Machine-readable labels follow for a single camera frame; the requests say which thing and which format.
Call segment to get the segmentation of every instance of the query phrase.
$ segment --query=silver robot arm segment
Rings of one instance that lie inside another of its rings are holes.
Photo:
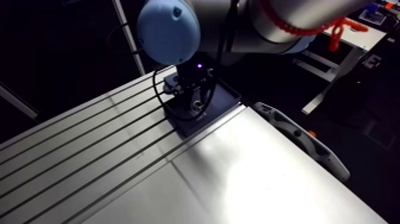
[[[146,43],[143,48],[149,56],[163,64],[183,63],[196,51],[216,52],[228,11],[232,2],[237,2],[234,5],[236,15],[229,26],[231,33],[225,43],[224,52],[279,54],[292,49],[301,37],[277,27],[262,7],[263,1],[269,2],[271,9],[282,21],[299,29],[319,28],[372,2],[372,0],[149,0],[140,15],[145,14],[145,11],[150,16],[139,16],[138,37]],[[154,7],[157,10],[148,10],[148,5],[157,5]],[[165,17],[160,17],[162,11],[160,8],[167,8],[166,11],[170,10],[172,15],[183,12],[182,15],[186,16],[168,17],[167,20],[170,19],[172,22],[166,24]],[[152,23],[147,23],[149,18],[153,18]]]

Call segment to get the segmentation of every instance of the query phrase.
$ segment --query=light blue joint cover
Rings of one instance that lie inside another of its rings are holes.
[[[155,61],[176,65],[189,60],[201,40],[196,14],[181,0],[150,0],[137,20],[137,37]]]
[[[287,50],[285,54],[295,54],[304,51],[308,48],[308,45],[314,41],[315,37],[316,35],[302,37],[291,49]]]

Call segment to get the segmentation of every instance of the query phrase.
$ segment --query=metal table surface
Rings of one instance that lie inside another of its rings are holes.
[[[385,222],[243,105],[182,139],[149,78],[0,145],[0,223]]]

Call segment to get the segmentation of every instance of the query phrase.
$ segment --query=table leg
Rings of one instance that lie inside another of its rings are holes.
[[[322,93],[318,94],[302,109],[302,112],[306,115],[309,115],[315,108],[317,108],[324,100],[325,95],[328,93],[329,89],[332,88],[335,82],[341,77],[348,74],[358,64],[359,60],[365,55],[365,53],[366,52],[363,49],[354,47],[337,68],[335,78],[330,82],[330,84],[324,89]]]

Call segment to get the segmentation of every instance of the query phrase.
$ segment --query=red object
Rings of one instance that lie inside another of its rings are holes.
[[[290,33],[291,35],[297,35],[297,36],[317,35],[317,34],[323,32],[324,30],[330,28],[331,26],[335,26],[332,30],[331,41],[330,41],[330,46],[329,46],[329,50],[331,50],[331,51],[337,51],[339,49],[340,37],[342,36],[343,31],[344,31],[343,25],[349,25],[353,29],[355,29],[357,31],[361,31],[361,32],[368,31],[367,27],[363,26],[362,24],[356,23],[354,21],[348,20],[345,17],[333,20],[327,24],[322,25],[319,28],[300,29],[300,28],[297,28],[290,24],[287,24],[287,22],[283,21],[275,13],[269,0],[259,0],[259,1],[261,3],[261,6],[262,6],[264,12],[270,18],[270,20],[275,24],[275,26],[279,27],[280,29],[284,30],[285,32]]]
[[[315,132],[311,131],[311,130],[309,130],[308,133],[314,138],[317,137],[317,134]]]
[[[385,5],[385,8],[393,8],[394,5],[395,5],[395,4],[393,4],[393,3],[391,3],[391,2],[388,2],[388,3]]]
[[[343,25],[351,26],[353,29],[359,32],[367,32],[368,27],[363,26],[362,24],[356,23],[352,20],[348,20],[347,18],[341,18],[335,24],[334,28],[332,29],[332,34],[330,36],[330,51],[337,51],[339,49],[340,37],[343,34],[344,28]]]

